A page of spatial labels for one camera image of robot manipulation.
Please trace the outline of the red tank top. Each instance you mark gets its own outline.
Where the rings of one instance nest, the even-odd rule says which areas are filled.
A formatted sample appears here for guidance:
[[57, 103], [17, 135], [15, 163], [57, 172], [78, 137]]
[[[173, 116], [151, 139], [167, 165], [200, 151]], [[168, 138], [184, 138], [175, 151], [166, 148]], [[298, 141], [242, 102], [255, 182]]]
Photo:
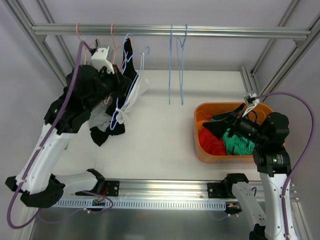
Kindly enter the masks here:
[[226, 156], [227, 150], [224, 142], [217, 139], [209, 130], [202, 128], [198, 133], [198, 140], [201, 148], [210, 155]]

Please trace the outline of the white tank top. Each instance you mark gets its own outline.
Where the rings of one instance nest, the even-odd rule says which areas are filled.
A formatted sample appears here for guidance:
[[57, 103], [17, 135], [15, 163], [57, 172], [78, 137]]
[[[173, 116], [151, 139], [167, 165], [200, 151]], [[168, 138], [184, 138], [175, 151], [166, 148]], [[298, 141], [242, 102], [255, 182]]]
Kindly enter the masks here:
[[118, 124], [127, 124], [129, 121], [128, 113], [131, 112], [137, 99], [148, 89], [149, 80], [144, 76], [145, 54], [141, 54], [140, 68], [137, 76], [134, 78], [133, 85], [129, 89], [129, 94], [121, 108], [116, 108], [115, 117]]

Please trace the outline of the green tank top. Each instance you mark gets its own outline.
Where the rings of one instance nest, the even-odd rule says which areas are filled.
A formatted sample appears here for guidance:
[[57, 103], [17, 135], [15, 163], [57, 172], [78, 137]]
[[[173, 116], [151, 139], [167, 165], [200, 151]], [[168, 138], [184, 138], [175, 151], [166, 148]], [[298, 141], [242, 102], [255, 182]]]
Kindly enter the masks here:
[[226, 156], [246, 156], [252, 155], [255, 148], [255, 144], [239, 135], [233, 135], [229, 137], [230, 129], [227, 129], [227, 132], [221, 139], [226, 148]]

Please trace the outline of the blue hanger of white top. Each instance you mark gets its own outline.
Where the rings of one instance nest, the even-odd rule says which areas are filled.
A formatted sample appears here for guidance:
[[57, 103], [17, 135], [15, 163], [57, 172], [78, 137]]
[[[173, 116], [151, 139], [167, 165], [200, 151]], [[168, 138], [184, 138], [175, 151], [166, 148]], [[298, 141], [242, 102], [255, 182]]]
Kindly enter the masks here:
[[122, 45], [123, 66], [120, 75], [128, 80], [122, 100], [114, 97], [115, 110], [109, 123], [110, 130], [114, 130], [117, 125], [126, 125], [129, 122], [128, 115], [132, 112], [138, 98], [146, 92], [149, 87], [149, 80], [144, 76], [145, 61], [150, 53], [150, 47], [145, 51], [133, 53], [130, 37], [131, 33], [125, 35]]

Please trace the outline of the blue hanger of red top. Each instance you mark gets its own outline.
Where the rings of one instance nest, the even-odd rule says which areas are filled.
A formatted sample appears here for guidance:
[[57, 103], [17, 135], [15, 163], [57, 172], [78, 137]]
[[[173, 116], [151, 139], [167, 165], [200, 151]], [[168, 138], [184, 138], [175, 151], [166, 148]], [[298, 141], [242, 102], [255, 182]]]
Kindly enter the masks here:
[[188, 25], [185, 25], [184, 37], [176, 38], [176, 53], [177, 53], [177, 64], [178, 64], [178, 77], [179, 77], [179, 91], [180, 91], [180, 102], [184, 105], [184, 48], [185, 42], [188, 35]]

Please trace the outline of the blue hanger of green top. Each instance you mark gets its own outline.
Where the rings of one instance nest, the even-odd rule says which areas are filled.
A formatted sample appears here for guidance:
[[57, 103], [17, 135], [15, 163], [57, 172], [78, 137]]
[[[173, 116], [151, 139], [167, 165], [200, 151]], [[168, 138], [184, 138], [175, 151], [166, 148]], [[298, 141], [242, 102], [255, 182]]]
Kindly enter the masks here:
[[168, 104], [171, 105], [171, 82], [172, 82], [172, 53], [173, 53], [173, 25], [170, 25], [169, 37], [169, 60], [168, 60]]

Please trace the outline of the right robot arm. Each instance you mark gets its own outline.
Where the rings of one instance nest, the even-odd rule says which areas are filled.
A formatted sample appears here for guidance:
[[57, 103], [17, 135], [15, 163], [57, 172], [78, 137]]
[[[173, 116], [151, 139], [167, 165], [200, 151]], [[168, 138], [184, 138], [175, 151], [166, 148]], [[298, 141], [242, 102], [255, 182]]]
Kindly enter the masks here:
[[289, 119], [272, 111], [259, 123], [249, 117], [256, 107], [256, 103], [242, 103], [232, 111], [213, 116], [202, 127], [217, 139], [224, 134], [238, 135], [254, 143], [252, 157], [263, 187], [265, 210], [243, 173], [227, 174], [213, 192], [238, 201], [251, 227], [251, 240], [296, 240], [290, 204], [291, 160], [284, 145], [290, 132]]

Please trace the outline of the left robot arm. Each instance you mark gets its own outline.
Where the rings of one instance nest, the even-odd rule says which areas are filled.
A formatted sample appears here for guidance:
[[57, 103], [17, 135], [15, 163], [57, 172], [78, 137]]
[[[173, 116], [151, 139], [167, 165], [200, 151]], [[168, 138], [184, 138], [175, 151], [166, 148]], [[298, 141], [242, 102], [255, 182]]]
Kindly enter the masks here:
[[75, 175], [54, 175], [63, 150], [107, 97], [125, 97], [136, 72], [121, 73], [116, 65], [99, 69], [79, 65], [66, 76], [63, 94], [49, 107], [44, 117], [41, 137], [33, 156], [19, 175], [8, 177], [7, 187], [21, 194], [20, 200], [32, 208], [50, 208], [68, 194], [98, 196], [105, 178], [91, 168]]

